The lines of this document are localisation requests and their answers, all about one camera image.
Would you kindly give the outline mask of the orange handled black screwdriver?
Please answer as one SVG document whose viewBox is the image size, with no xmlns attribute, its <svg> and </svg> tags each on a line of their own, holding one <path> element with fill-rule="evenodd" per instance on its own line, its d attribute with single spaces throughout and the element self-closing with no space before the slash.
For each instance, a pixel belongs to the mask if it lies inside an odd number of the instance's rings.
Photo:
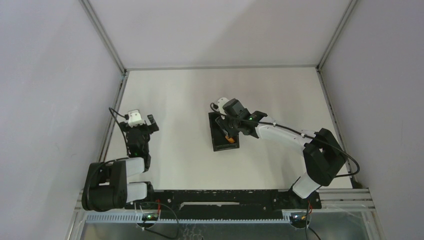
<svg viewBox="0 0 424 240">
<path fill-rule="evenodd" d="M 229 136 L 225 136 L 225 139 L 230 143 L 230 144 L 234 144 L 236 141 L 232 138 L 232 137 L 229 137 Z"/>
</svg>

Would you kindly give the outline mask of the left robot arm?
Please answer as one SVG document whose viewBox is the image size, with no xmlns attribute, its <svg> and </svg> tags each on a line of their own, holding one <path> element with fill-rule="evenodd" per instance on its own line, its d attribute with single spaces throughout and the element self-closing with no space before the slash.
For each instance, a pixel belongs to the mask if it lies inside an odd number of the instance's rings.
<svg viewBox="0 0 424 240">
<path fill-rule="evenodd" d="M 86 211 L 122 209 L 129 202 L 147 197 L 146 182 L 129 183 L 128 177 L 147 172 L 151 166 L 149 142 L 159 131 L 153 115 L 144 120 L 138 112 L 129 113 L 118 124 L 124 137 L 126 157 L 89 165 L 81 204 Z"/>
</svg>

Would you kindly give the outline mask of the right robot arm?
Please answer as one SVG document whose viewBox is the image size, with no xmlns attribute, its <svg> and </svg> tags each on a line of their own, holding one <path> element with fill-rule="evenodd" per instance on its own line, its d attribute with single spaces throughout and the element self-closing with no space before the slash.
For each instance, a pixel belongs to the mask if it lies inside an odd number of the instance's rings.
<svg viewBox="0 0 424 240">
<path fill-rule="evenodd" d="M 293 183 L 289 192 L 300 199 L 308 198 L 320 187 L 329 186 L 347 161 L 348 155 L 326 128 L 319 131 L 295 130 L 278 123 L 265 112 L 250 112 L 236 98 L 222 97 L 209 107 L 218 115 L 215 123 L 228 142 L 243 134 L 282 143 L 299 151 L 305 172 Z"/>
</svg>

